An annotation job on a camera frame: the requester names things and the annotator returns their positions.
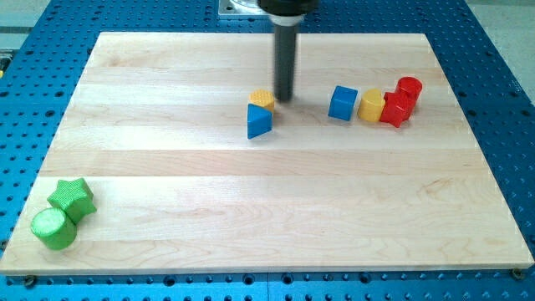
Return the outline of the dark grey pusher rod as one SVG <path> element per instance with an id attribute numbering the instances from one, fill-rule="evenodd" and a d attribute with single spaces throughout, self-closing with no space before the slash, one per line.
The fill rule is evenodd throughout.
<path id="1" fill-rule="evenodd" d="M 282 102 L 293 97 L 297 29 L 296 26 L 274 26 L 274 93 Z"/>

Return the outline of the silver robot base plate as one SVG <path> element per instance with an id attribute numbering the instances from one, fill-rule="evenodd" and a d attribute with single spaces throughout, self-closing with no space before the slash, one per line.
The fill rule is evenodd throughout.
<path id="1" fill-rule="evenodd" d="M 218 0 L 220 16 L 265 16 L 266 13 L 258 6 L 257 0 Z"/>

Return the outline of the black tool mount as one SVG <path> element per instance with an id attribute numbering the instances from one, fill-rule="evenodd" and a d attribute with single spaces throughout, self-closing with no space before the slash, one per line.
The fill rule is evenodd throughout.
<path id="1" fill-rule="evenodd" d="M 257 5 L 278 26 L 296 26 L 319 5 L 319 0 L 257 0 Z"/>

